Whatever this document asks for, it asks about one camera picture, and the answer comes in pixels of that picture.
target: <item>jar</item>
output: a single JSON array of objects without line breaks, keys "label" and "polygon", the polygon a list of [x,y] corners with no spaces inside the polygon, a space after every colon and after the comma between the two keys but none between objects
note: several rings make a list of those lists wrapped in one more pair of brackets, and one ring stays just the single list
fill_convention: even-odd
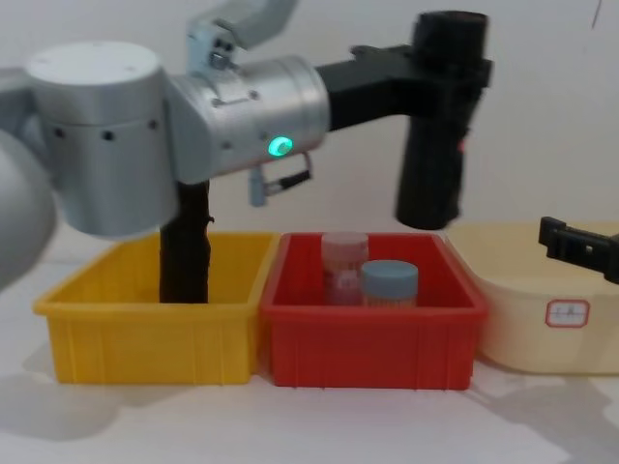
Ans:
[{"label": "jar", "polygon": [[360,305],[361,268],[368,261],[368,235],[335,232],[322,236],[325,303]]},{"label": "jar", "polygon": [[362,267],[362,291],[367,306],[415,306],[419,270],[404,261],[369,261]]}]

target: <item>green indicator light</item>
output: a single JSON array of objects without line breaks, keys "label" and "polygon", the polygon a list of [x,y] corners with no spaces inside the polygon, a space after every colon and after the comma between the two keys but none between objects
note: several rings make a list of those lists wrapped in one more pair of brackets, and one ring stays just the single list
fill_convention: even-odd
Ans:
[{"label": "green indicator light", "polygon": [[269,155],[280,158],[292,151],[294,143],[288,137],[277,137],[269,144]]}]

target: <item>white table surface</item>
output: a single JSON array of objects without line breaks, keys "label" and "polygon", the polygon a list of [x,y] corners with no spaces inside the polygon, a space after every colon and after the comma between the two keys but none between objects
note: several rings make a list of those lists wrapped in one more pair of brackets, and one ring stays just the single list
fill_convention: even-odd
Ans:
[{"label": "white table surface", "polygon": [[616,464],[619,377],[521,376],[478,362],[467,392],[55,383],[32,301],[42,264],[0,296],[7,464]]}]

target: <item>black gripper bracket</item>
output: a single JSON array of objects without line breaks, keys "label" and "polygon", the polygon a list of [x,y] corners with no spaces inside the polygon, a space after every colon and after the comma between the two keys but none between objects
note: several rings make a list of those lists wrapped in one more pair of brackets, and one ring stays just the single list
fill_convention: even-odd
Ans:
[{"label": "black gripper bracket", "polygon": [[539,243],[547,247],[548,258],[597,271],[609,282],[619,283],[619,235],[607,237],[542,217]]}]

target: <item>yellow plastic bin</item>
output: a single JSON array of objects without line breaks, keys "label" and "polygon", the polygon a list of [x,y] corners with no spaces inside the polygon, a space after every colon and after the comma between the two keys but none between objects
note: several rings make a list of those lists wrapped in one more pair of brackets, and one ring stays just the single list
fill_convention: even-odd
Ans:
[{"label": "yellow plastic bin", "polygon": [[244,384],[280,236],[213,233],[209,304],[159,303],[159,236],[122,244],[35,304],[57,379],[78,384]]},{"label": "yellow plastic bin", "polygon": [[[619,222],[570,226],[614,235]],[[448,244],[490,301],[482,353],[519,371],[619,373],[619,285],[546,258],[540,223],[462,224]]]}]

